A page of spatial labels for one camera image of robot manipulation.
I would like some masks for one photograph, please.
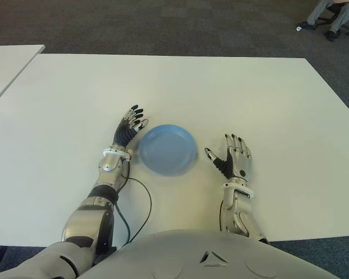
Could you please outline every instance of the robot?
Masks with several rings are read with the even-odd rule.
[[[129,177],[133,155],[128,143],[148,120],[133,106],[103,151],[99,177],[88,197],[68,219],[61,242],[54,243],[0,279],[185,279],[185,278],[337,278],[269,245],[253,214],[251,151],[241,137],[225,135],[227,159],[209,148],[205,154],[226,177],[220,231],[173,230],[112,247],[113,211]]]

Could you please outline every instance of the triangular logo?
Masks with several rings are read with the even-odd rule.
[[[200,264],[204,267],[227,267],[229,262],[214,251],[206,251],[200,260]]]

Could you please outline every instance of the gray carpet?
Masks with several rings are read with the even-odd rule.
[[[328,26],[295,30],[316,2],[0,0],[0,45],[45,44],[48,53],[306,58],[349,107],[349,36],[329,42]]]

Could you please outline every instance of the blue plate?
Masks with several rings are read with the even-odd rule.
[[[164,176],[184,173],[197,155],[197,145],[191,134],[176,125],[160,125],[140,142],[140,156],[144,164]]]

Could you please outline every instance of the office chair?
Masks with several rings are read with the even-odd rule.
[[[318,20],[323,20],[323,22],[317,23],[318,25],[327,25],[327,24],[331,24],[334,22],[334,20],[337,18],[337,16],[339,15],[340,11],[341,11],[341,7],[344,6],[344,3],[337,3],[337,4],[333,4],[332,6],[327,7],[327,10],[331,11],[334,13],[334,15],[330,18],[327,19],[325,17],[319,17]],[[343,28],[346,30],[345,35],[349,35],[349,27],[346,26],[345,24],[342,25],[340,27],[340,29]],[[340,29],[338,30],[338,32],[336,33],[337,36],[340,35]]]

